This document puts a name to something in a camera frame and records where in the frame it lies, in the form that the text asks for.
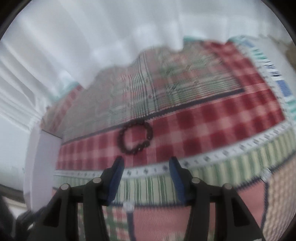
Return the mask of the white cardboard jewelry box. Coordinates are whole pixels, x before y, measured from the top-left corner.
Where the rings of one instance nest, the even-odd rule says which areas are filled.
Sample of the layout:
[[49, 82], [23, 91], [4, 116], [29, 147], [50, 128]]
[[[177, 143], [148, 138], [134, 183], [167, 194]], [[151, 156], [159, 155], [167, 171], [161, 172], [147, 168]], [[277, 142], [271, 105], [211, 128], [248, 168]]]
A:
[[54, 172], [61, 139], [36, 124], [30, 134], [25, 161], [23, 195], [27, 208], [38, 211], [52, 198]]

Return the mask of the patchwork plaid quilt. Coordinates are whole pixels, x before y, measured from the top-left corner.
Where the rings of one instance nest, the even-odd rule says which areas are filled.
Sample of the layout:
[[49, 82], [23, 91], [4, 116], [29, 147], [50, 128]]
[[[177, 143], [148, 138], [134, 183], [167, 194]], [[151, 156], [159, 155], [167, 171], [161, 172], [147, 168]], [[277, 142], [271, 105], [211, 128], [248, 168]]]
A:
[[103, 208], [110, 240], [184, 239], [190, 208], [170, 177], [172, 156], [207, 184], [233, 185], [266, 240], [295, 224], [295, 72], [271, 39], [145, 50], [72, 89], [41, 129], [62, 140], [55, 188], [86, 184], [123, 157]]

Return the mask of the dark window frame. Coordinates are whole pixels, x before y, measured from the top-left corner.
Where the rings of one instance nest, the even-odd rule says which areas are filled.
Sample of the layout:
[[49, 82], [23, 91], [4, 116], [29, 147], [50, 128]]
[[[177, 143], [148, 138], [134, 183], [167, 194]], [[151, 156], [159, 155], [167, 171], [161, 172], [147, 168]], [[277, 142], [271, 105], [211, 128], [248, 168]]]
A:
[[23, 192], [13, 189], [8, 186], [0, 185], [0, 193], [2, 196], [11, 199], [16, 202], [25, 203]]

